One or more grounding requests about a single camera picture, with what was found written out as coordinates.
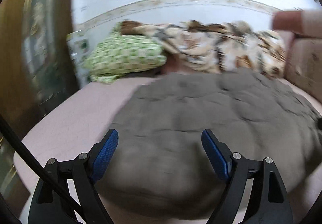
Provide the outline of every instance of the green checkered pillow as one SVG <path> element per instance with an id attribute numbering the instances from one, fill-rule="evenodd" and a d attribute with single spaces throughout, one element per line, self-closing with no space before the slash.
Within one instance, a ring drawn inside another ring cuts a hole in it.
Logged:
<path id="1" fill-rule="evenodd" d="M 120 35 L 120 23 L 90 54 L 85 67 L 92 81 L 111 83 L 130 72 L 146 71 L 166 62 L 162 46 L 144 36 Z"/>

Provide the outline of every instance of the metal pin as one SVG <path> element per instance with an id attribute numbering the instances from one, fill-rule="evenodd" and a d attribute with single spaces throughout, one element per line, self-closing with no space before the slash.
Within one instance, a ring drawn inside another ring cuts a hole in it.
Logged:
<path id="1" fill-rule="evenodd" d="M 79 154 L 79 156 L 78 156 L 81 160 L 84 160 L 84 159 L 86 159 L 87 158 L 87 153 L 81 153 L 81 154 Z"/>
<path id="2" fill-rule="evenodd" d="M 233 155 L 232 155 L 235 159 L 241 159 L 241 154 L 235 152 Z"/>
<path id="3" fill-rule="evenodd" d="M 54 164 L 54 163 L 55 163 L 55 161 L 56 161 L 56 160 L 55 160 L 54 158 L 51 158 L 51 159 L 49 159 L 49 160 L 47 161 L 47 163 L 51 165 L 51 164 Z"/>
<path id="4" fill-rule="evenodd" d="M 268 164 L 272 164 L 273 163 L 273 160 L 270 158 L 270 157 L 267 157 L 265 159 L 265 161 L 268 163 Z"/>

